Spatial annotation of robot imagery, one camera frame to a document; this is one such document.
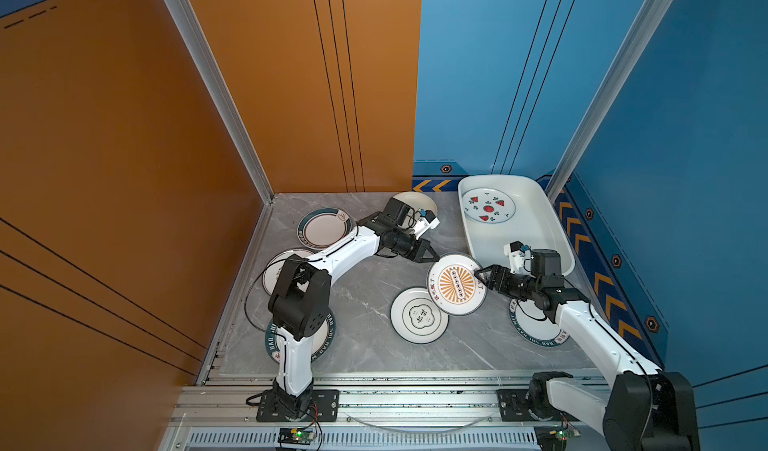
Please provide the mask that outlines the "green clover outline plate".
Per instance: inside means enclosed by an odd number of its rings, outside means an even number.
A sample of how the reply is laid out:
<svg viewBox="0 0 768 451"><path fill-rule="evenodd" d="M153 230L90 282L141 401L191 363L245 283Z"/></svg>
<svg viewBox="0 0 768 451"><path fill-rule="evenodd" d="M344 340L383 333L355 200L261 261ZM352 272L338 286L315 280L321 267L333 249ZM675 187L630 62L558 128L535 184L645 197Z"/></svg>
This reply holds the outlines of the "green clover outline plate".
<svg viewBox="0 0 768 451"><path fill-rule="evenodd" d="M449 315L433 302L426 288L411 287L393 300L390 321L402 339L424 345L443 336L449 325Z"/></svg>

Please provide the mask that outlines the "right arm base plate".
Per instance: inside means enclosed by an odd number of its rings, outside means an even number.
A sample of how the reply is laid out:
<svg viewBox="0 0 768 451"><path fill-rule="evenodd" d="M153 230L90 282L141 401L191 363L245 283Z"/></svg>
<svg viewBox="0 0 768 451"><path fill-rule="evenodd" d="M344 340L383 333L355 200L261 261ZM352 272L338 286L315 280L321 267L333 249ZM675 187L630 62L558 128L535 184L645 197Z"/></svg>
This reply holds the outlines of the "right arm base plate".
<svg viewBox="0 0 768 451"><path fill-rule="evenodd" d="M496 398L500 418L503 422L560 423L576 422L569 414L543 416L532 411L528 401L528 392L523 389L499 389Z"/></svg>

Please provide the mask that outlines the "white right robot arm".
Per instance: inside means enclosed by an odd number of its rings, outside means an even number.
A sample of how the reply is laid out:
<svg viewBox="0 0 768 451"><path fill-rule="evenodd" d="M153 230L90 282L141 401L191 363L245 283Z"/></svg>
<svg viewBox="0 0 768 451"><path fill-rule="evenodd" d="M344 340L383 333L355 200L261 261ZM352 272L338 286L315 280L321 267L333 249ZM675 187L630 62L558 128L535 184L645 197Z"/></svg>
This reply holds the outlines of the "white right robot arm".
<svg viewBox="0 0 768 451"><path fill-rule="evenodd" d="M699 449L690 382L663 370L613 330L562 274L556 251L533 250L528 273L494 264L474 276L489 290L533 302L545 320L575 340L609 388L601 393L568 373L539 372L529 383L531 414L570 415L597 431L612 450Z"/></svg>

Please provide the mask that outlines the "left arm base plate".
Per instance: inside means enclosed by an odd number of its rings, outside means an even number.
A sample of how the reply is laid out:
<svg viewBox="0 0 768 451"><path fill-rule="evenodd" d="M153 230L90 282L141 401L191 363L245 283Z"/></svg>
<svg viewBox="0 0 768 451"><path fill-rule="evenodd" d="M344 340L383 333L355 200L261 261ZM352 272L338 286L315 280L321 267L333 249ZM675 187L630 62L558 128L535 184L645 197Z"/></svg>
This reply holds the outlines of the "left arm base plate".
<svg viewBox="0 0 768 451"><path fill-rule="evenodd" d="M335 422L339 411L340 392L336 389L308 389L292 396L280 388L261 396L256 420L258 422Z"/></svg>

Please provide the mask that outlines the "watermelon pattern plate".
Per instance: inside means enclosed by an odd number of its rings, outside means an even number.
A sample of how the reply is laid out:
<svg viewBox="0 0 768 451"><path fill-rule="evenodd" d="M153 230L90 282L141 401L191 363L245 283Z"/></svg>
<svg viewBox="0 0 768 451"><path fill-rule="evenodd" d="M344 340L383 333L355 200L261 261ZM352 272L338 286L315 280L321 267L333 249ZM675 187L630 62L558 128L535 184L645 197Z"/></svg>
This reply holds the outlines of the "watermelon pattern plate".
<svg viewBox="0 0 768 451"><path fill-rule="evenodd" d="M462 194L461 203L468 219L484 224L506 222L517 210L513 198L495 188L470 189Z"/></svg>

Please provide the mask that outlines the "red chinese characters plate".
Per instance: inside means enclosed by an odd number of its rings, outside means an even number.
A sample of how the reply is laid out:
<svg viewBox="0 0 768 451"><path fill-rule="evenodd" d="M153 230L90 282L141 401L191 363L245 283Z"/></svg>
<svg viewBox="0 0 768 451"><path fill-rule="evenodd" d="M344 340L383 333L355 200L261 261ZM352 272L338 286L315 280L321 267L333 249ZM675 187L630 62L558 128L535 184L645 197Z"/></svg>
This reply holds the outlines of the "red chinese characters plate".
<svg viewBox="0 0 768 451"><path fill-rule="evenodd" d="M283 251L274 256L267 264L264 273L261 275L261 284L265 293L267 295L271 295L273 293L282 267L290 256L297 255L301 258L308 258L313 254L314 252L310 249L294 248Z"/></svg>

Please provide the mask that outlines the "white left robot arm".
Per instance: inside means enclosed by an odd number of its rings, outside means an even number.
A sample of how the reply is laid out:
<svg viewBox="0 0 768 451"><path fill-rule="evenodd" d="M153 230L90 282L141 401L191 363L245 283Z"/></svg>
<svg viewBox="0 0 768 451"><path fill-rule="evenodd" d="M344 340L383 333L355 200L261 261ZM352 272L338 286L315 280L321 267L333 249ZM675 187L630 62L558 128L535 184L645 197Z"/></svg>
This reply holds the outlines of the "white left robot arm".
<svg viewBox="0 0 768 451"><path fill-rule="evenodd" d="M415 263L438 261L439 254L423 237L438 225L433 210L418 210L392 197L383 210L359 220L339 242L307 258L287 257L268 302L283 349L267 396L289 419L304 418L312 406L312 336L327 318L335 281L381 250Z"/></svg>

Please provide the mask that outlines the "orange sunburst plate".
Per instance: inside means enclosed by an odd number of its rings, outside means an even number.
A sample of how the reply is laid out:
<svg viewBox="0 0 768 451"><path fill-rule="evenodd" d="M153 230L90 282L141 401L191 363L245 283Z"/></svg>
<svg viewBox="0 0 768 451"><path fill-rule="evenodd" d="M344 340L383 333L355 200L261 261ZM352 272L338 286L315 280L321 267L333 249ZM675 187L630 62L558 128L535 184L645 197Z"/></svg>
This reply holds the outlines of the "orange sunburst plate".
<svg viewBox="0 0 768 451"><path fill-rule="evenodd" d="M442 311L466 316L477 311L485 301L487 288L475 276L481 269L472 257L462 253L442 256L427 277L427 290Z"/></svg>

